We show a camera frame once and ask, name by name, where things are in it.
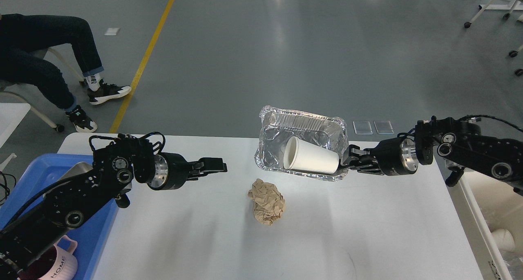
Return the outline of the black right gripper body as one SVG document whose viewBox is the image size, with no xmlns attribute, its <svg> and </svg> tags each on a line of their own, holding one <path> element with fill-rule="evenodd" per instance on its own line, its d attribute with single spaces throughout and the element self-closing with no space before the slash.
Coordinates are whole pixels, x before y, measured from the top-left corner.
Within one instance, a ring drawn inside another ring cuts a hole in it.
<svg viewBox="0 0 523 280">
<path fill-rule="evenodd" d="M 418 165 L 415 142 L 409 138 L 381 141 L 372 149 L 378 167 L 387 176 L 414 174 Z"/>
</svg>

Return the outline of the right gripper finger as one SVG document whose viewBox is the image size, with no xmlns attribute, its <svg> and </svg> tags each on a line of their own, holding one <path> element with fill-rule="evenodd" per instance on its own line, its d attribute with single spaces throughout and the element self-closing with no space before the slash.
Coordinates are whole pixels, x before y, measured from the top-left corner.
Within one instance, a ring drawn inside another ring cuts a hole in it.
<svg viewBox="0 0 523 280">
<path fill-rule="evenodd" d="M 377 165 L 349 165 L 348 168 L 364 174 L 380 175 L 380 168 Z"/>
<path fill-rule="evenodd" d="M 342 154 L 342 167 L 356 166 L 377 166 L 377 159 L 373 155 L 374 148 L 360 148 L 356 145 L 349 145 Z"/>
</svg>

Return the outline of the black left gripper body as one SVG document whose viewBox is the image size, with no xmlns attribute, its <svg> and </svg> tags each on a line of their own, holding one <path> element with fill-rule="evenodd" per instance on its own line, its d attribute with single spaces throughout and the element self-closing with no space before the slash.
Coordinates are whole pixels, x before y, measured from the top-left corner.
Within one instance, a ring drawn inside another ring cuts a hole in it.
<svg viewBox="0 0 523 280">
<path fill-rule="evenodd" d="M 153 190 L 171 190 L 181 188 L 189 178 L 192 165 L 176 153 L 154 155 L 152 178 L 146 182 Z"/>
</svg>

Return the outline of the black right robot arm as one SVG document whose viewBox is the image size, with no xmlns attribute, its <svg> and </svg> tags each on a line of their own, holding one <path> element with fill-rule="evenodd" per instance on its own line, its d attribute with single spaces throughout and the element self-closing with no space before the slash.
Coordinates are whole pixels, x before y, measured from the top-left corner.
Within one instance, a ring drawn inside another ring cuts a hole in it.
<svg viewBox="0 0 523 280">
<path fill-rule="evenodd" d="M 459 119 L 418 121 L 408 132 L 386 139 L 374 148 L 350 145 L 339 160 L 338 169 L 364 174 L 399 176 L 414 174 L 419 165 L 430 165 L 434 155 L 450 162 L 446 185 L 454 187 L 471 169 L 509 185 L 522 195 L 523 145 L 515 139 L 482 135 L 482 115 Z"/>
</svg>

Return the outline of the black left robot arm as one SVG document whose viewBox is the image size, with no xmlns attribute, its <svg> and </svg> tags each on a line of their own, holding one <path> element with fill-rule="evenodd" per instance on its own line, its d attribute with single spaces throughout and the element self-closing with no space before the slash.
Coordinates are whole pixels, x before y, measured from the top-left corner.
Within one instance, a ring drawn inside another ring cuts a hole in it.
<svg viewBox="0 0 523 280">
<path fill-rule="evenodd" d="M 80 228 L 108 202 L 119 208 L 130 205 L 127 193 L 133 180 L 153 190 L 181 188 L 215 172 L 227 172 L 221 158 L 202 157 L 186 161 L 177 153 L 163 152 L 165 136 L 152 143 L 150 132 L 141 137 L 92 135 L 109 140 L 95 148 L 92 169 L 63 178 L 29 198 L 1 230 L 1 278 L 15 280 L 67 232 Z"/>
</svg>

